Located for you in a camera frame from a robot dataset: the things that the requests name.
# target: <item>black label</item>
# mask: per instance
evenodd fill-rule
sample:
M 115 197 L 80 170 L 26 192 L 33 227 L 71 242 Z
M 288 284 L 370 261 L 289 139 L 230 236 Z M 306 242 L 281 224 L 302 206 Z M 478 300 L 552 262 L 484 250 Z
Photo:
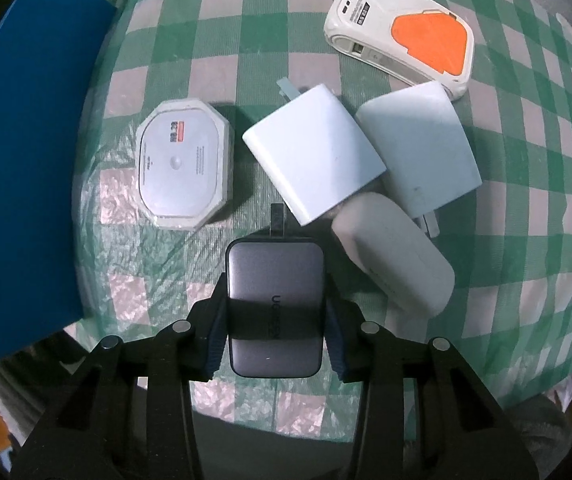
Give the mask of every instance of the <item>black label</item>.
M 368 10 L 370 9 L 370 5 L 367 2 L 364 2 L 364 8 L 362 9 L 362 13 L 360 14 L 359 18 L 357 19 L 357 25 L 363 25 L 364 20 L 366 19 L 366 14 L 368 14 Z

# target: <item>green and white checkered tablecloth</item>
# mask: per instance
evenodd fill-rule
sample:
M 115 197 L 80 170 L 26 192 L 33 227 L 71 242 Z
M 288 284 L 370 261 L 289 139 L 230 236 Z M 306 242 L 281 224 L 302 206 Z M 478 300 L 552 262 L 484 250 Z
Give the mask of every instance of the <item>green and white checkered tablecloth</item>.
M 279 78 L 323 82 L 351 112 L 394 84 L 324 42 L 332 0 L 111 1 L 118 15 L 88 93 L 76 170 L 89 313 L 69 331 L 87 348 L 184 317 L 212 291 L 228 243 L 268 224 L 280 197 L 241 136 L 284 103 Z M 367 319 L 401 336 L 449 338 L 507 405 L 572 373 L 572 34 L 532 0 L 435 1 L 476 38 L 473 80 L 455 108 L 483 184 L 438 211 L 434 240 L 455 270 L 452 298 L 428 322 L 401 319 L 331 239 L 326 253 Z M 234 198 L 197 232 L 161 230 L 134 201 L 134 134 L 157 104 L 187 96 L 212 103 L 234 128 Z M 327 355 L 305 380 L 236 377 L 224 356 L 215 380 L 195 384 L 193 402 L 256 428 L 349 440 L 359 392 L 338 381 Z

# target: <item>checkered tablecloth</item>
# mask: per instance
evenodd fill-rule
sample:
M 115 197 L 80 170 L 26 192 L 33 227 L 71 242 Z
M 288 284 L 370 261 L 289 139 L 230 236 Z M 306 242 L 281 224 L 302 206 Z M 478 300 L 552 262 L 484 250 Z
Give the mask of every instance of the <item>checkered tablecloth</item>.
M 110 333 L 151 336 L 186 316 L 211 293 L 228 243 L 268 225 L 280 197 L 241 136 L 284 103 L 279 78 L 323 82 L 351 112 L 394 86 L 324 42 L 332 0 L 111 1 L 118 17 L 84 107 L 74 193 L 88 317 L 69 331 L 87 348 Z M 400 320 L 331 239 L 327 260 L 367 319 L 402 336 L 419 325 L 417 338 L 449 338 L 508 405 L 572 372 L 572 33 L 532 0 L 435 1 L 476 39 L 473 80 L 455 107 L 483 184 L 438 211 L 434 240 L 455 291 L 434 319 Z M 234 128 L 234 198 L 197 232 L 161 230 L 134 201 L 134 134 L 157 104 L 187 96 L 212 103 Z M 224 356 L 193 400 L 256 428 L 349 440 L 359 392 L 340 384 L 325 354 L 306 380 L 236 377 Z M 407 401 L 412 416 L 410 392 Z

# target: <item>blue panel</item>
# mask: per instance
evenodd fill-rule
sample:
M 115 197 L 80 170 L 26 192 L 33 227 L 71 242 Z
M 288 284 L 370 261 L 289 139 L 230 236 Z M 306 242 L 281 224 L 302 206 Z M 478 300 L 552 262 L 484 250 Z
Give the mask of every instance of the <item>blue panel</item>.
M 105 0 L 15 0 L 0 24 L 0 357 L 82 316 L 73 165 L 113 15 Z

